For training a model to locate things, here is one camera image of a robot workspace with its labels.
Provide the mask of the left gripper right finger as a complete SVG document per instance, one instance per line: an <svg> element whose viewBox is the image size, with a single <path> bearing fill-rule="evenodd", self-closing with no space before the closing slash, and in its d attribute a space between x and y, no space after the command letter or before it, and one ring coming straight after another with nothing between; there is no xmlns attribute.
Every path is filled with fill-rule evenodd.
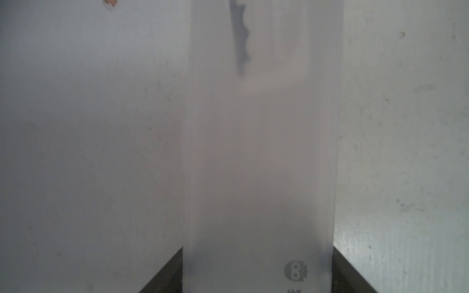
<svg viewBox="0 0 469 293"><path fill-rule="evenodd" d="M332 293L377 293L336 247L332 255Z"/></svg>

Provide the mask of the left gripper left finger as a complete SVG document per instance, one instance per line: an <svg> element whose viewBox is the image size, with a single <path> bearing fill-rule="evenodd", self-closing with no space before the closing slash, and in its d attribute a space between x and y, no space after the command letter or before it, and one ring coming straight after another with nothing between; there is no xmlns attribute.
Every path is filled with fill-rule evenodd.
<svg viewBox="0 0 469 293"><path fill-rule="evenodd" d="M174 254L162 269L139 293L183 292L183 247Z"/></svg>

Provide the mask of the clear pencil case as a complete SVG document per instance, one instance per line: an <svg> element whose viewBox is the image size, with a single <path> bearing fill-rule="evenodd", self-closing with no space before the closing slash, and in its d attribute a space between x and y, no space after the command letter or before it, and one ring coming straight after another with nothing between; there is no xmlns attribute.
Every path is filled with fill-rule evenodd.
<svg viewBox="0 0 469 293"><path fill-rule="evenodd" d="M343 1L193 1L186 293L332 288Z"/></svg>

